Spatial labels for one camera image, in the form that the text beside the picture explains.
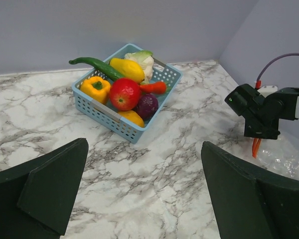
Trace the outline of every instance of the bell pepper stem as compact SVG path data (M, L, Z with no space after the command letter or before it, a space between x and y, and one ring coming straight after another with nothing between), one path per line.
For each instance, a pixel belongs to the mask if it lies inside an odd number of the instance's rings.
M93 83L92 86L97 90L101 90L103 88L102 82L100 81Z

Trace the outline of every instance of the clear plastic bag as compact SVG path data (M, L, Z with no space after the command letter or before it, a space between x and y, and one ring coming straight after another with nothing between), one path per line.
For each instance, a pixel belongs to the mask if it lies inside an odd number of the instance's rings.
M271 172L299 180L299 140L286 132L277 140L262 140L257 160Z

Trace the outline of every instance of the red apple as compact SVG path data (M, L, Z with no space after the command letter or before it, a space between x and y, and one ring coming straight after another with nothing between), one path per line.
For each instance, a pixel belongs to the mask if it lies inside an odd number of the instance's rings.
M128 78L116 80L110 90L110 101L120 111L130 111L141 97L140 86Z

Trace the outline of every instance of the cable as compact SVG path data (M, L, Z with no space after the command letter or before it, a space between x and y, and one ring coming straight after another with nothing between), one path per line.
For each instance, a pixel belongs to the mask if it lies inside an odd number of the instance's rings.
M284 58L284 57L287 57L287 56L299 56L299 53L288 53L288 54L284 54L284 55L281 55L281 56L278 56L276 57L274 60L272 60L271 62L269 62L264 68L263 70L260 72L259 76L257 77L257 80L256 82L260 81L260 78L261 76L263 75L263 73L267 70L267 68L273 64L275 61L281 59L281 58Z

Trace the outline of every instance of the yellow fruit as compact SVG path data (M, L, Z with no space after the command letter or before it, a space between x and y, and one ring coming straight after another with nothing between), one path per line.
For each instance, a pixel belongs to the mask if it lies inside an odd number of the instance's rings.
M129 59L112 58L110 61L110 66L123 74L126 78L130 78L138 84L141 83L145 78L143 69L135 61Z
M118 114L138 125L139 127L145 127L144 121L135 111L119 111Z

